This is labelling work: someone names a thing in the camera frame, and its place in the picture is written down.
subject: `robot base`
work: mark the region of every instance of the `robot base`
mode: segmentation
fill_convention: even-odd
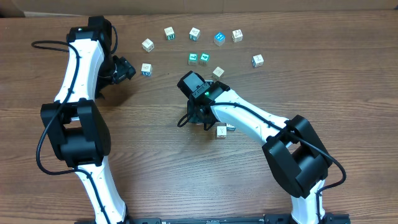
[[[78,222],[75,224],[95,224],[92,222]],[[123,224],[297,224],[290,214],[265,215],[263,217],[243,218],[181,218],[161,220],[159,218],[133,218]],[[322,224],[351,224],[349,215],[334,215],[326,213]]]

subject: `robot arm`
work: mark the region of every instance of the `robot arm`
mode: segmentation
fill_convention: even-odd
[[[243,100],[225,84],[215,82],[210,85],[192,71],[181,78],[177,86],[189,99],[187,113],[189,121],[211,125],[217,121],[228,123],[258,142],[262,146],[275,180],[292,196],[292,218],[299,224],[318,223],[315,193],[323,186],[332,161],[303,144],[293,154],[287,149],[291,144],[298,143],[288,134],[294,133],[327,153],[305,118],[297,115],[294,119],[288,120],[267,113]],[[266,124],[244,108],[255,112],[279,129]],[[322,201],[319,207],[320,215],[323,217],[325,211],[322,209]]]
[[[94,99],[101,96],[102,88],[118,84],[126,78],[131,79],[136,73],[125,58],[112,57],[111,31],[111,23],[103,16],[90,17],[88,26],[70,30],[67,42],[77,49],[80,66],[73,92],[48,131],[57,158],[65,161],[68,167],[91,175],[96,191],[85,173],[76,172],[91,200],[97,224],[124,224],[128,213],[109,169],[109,129],[94,103]],[[59,94],[54,103],[42,105],[40,115],[44,126],[49,125],[71,87],[77,58],[71,48],[69,53],[68,67]],[[80,128],[64,126],[78,120]]]

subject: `green block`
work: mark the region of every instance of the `green block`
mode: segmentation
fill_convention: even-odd
[[[202,53],[201,56],[200,56],[199,64],[207,65],[209,60],[210,60],[210,55],[208,55],[206,53]]]
[[[189,65],[197,65],[198,64],[198,54],[190,53],[188,58]]]

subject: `wooden table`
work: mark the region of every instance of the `wooden table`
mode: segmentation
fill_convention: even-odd
[[[107,17],[118,29],[116,55],[152,77],[106,87],[96,104],[112,137],[110,166],[133,217],[248,217],[289,213],[291,202],[263,152],[241,131],[216,139],[215,129],[177,128],[186,97],[176,87],[194,70],[222,79],[252,104],[279,116],[308,118],[329,153],[347,170],[327,190],[328,212],[353,223],[398,219],[398,13],[396,11],[270,12]],[[43,131],[40,107],[62,84],[68,54],[33,49],[34,40],[65,40],[86,17],[0,19],[0,223],[73,223],[94,217],[76,175],[48,176],[35,163]],[[166,41],[172,26],[176,39]],[[188,38],[201,30],[198,42]],[[231,32],[244,39],[232,43]],[[213,43],[217,32],[226,43]],[[150,38],[155,50],[145,52]],[[187,65],[189,52],[211,55],[207,67]],[[251,57],[265,64],[253,68]],[[66,169],[46,140],[42,161]],[[326,183],[341,178],[336,166]]]

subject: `wooden cube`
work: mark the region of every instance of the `wooden cube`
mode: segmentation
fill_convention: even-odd
[[[197,65],[198,64],[198,54],[190,53],[188,58],[189,65]]]
[[[146,39],[142,43],[142,48],[144,50],[146,50],[147,52],[151,52],[151,50],[153,50],[155,48],[155,45],[152,41],[150,41],[149,39]]]
[[[210,55],[206,54],[206,53],[202,53],[199,59],[199,64],[201,65],[207,65],[207,63],[210,60]]]
[[[224,75],[224,70],[222,70],[220,67],[216,67],[216,69],[213,72],[213,77],[217,80],[220,80],[220,78]]]
[[[217,46],[220,47],[221,45],[223,45],[224,42],[225,42],[225,35],[223,33],[219,32],[214,36],[214,43]]]
[[[226,137],[226,126],[218,126],[217,127],[217,137],[218,138]]]
[[[168,28],[164,29],[164,32],[166,33],[166,39],[167,40],[174,40],[175,39],[175,34],[174,34],[173,27],[168,27]]]
[[[234,42],[239,42],[243,40],[243,34],[241,30],[232,31],[232,40]]]
[[[141,73],[145,76],[151,76],[152,75],[152,65],[143,63],[142,67],[141,67]]]
[[[191,32],[189,32],[189,39],[193,41],[198,41],[199,36],[200,36],[200,30],[192,27]]]
[[[226,124],[226,130],[227,130],[227,131],[235,131],[236,128],[235,128],[235,126],[232,126],[232,125],[230,125],[230,124]]]
[[[264,59],[262,59],[261,55],[253,56],[251,59],[251,63],[253,64],[254,68],[260,67],[264,63]]]

